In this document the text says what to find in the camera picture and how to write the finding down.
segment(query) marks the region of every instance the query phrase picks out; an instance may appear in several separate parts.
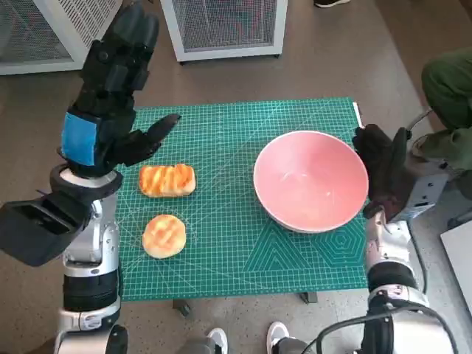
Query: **pastry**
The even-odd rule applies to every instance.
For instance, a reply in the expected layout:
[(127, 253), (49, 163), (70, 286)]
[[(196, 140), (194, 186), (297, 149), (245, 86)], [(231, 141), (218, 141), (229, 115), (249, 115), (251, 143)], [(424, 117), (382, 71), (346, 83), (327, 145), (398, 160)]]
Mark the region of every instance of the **pastry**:
[(196, 186), (191, 166), (143, 166), (139, 171), (139, 188), (148, 197), (189, 195)]
[(154, 258), (178, 254), (185, 246), (185, 225), (173, 215), (158, 215), (151, 220), (142, 234), (142, 246)]

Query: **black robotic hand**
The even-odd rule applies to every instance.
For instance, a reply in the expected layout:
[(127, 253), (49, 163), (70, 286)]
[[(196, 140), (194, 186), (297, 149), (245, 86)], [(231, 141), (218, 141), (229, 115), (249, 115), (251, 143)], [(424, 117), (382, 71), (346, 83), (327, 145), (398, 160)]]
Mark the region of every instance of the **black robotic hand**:
[(172, 114), (148, 132), (133, 131), (133, 93), (143, 89), (156, 46), (159, 22), (139, 2), (124, 8), (101, 41), (94, 41), (80, 76), (83, 86), (69, 108), (61, 154), (71, 171), (100, 177), (117, 164), (136, 164), (151, 157), (178, 122)]
[(387, 218), (398, 214), (403, 207), (398, 195), (406, 160), (407, 130), (398, 129), (393, 141), (375, 124), (356, 128), (353, 144), (369, 175), (369, 204), (364, 217), (372, 218), (385, 209)]

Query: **cutting mat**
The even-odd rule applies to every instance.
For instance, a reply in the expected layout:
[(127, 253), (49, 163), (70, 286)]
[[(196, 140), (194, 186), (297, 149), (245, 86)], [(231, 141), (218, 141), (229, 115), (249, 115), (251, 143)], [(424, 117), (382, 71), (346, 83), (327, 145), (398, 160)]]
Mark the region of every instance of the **cutting mat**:
[[(252, 184), (258, 153), (280, 134), (318, 130), (350, 143), (358, 126), (351, 99), (141, 108), (134, 128), (146, 130), (170, 113), (182, 119), (156, 155), (119, 169), (124, 300), (365, 287), (360, 216), (336, 231), (299, 235), (267, 216)], [(142, 165), (175, 163), (194, 167), (192, 195), (152, 199), (139, 192)], [(158, 214), (176, 215), (187, 227), (184, 250), (166, 260), (147, 256), (141, 246), (147, 222)]]

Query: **person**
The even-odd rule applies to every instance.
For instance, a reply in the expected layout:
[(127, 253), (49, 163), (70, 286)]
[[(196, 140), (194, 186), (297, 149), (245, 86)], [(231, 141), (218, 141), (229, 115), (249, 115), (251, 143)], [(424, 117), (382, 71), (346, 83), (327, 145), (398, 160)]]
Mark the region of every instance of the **person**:
[(472, 47), (430, 60), (421, 82), (428, 104), (445, 129), (420, 137), (411, 153), (465, 171), (458, 187), (466, 198), (472, 198)]
[[(274, 322), (268, 329), (266, 339), (267, 354), (300, 354), (307, 344), (290, 337), (282, 322)], [(211, 330), (204, 339), (193, 339), (181, 347), (177, 354), (228, 354), (228, 338), (221, 328)]]
[(317, 7), (328, 8), (340, 4), (346, 4), (349, 1), (351, 0), (314, 0), (314, 4)]

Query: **metal grille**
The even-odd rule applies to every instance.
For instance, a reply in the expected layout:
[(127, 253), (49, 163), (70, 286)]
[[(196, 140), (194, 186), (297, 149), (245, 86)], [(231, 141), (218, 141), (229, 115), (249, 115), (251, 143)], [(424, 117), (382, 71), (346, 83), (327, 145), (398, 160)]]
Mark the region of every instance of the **metal grille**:
[(274, 44), (277, 0), (173, 0), (185, 52)]
[(89, 48), (116, 0), (59, 0), (59, 4)]
[(0, 0), (0, 63), (71, 57), (32, 0)]

